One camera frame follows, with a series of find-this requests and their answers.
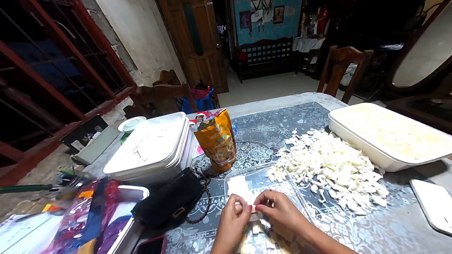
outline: blue wall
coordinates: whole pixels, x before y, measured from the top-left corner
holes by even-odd
[[[287,10],[287,5],[295,4],[295,14],[284,17],[284,22],[280,24],[273,24],[273,21],[264,24],[264,31],[262,31],[262,22],[252,22],[253,36],[249,35],[249,29],[240,29],[239,13],[242,11],[251,10],[250,0],[234,0],[235,5],[235,20],[237,25],[237,37],[239,45],[244,43],[254,43],[262,39],[275,40],[283,37],[296,37],[298,21],[300,19],[301,0],[273,0],[272,9],[275,6],[284,5],[284,12]]]

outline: picture frame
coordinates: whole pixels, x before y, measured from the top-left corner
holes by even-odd
[[[273,24],[280,24],[284,22],[284,6],[275,6],[273,10]]]
[[[239,13],[239,18],[240,18],[240,29],[247,29],[251,27],[251,12],[249,10],[241,11]]]

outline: black purse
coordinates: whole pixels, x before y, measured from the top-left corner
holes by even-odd
[[[210,192],[207,189],[210,179],[198,178],[193,169],[186,168],[170,183],[160,188],[153,195],[141,200],[132,209],[132,215],[149,229],[175,227],[184,221],[195,224],[200,222],[210,209]],[[188,213],[206,192],[207,209],[197,220],[188,219]]]

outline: lace tablecloth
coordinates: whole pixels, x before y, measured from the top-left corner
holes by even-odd
[[[277,160],[274,155],[285,146],[284,139],[291,136],[292,130],[297,128],[298,134],[304,134],[311,128],[327,128],[328,109],[342,106],[332,97],[326,100],[320,98],[318,102],[311,99],[300,105],[233,117],[231,120],[238,125],[235,137],[237,161],[229,171],[212,179],[209,185],[212,205],[204,220],[195,225],[183,223],[166,232],[166,253],[209,253],[225,205],[224,177],[235,170]],[[441,163],[439,161],[431,165],[441,167]],[[192,162],[192,167],[196,169],[209,166],[209,160],[204,155]],[[378,207],[366,216],[356,216],[342,209],[328,195],[327,202],[322,204],[318,201],[319,194],[309,191],[309,185],[298,187],[316,211],[317,226],[359,253],[450,253],[452,238],[434,231],[428,225],[409,184],[413,178],[425,179],[413,168],[386,173],[381,183],[390,191],[387,199],[389,206]],[[207,197],[204,196],[189,216],[201,216],[206,206]],[[305,252],[312,252],[312,249],[306,249]]]

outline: hand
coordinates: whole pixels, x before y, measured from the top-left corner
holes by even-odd
[[[242,239],[243,229],[250,216],[251,205],[243,198],[232,194],[221,212],[220,225],[210,253],[232,253]]]
[[[254,202],[256,210],[278,221],[283,226],[297,232],[309,221],[295,207],[286,194],[274,190],[264,190]]]

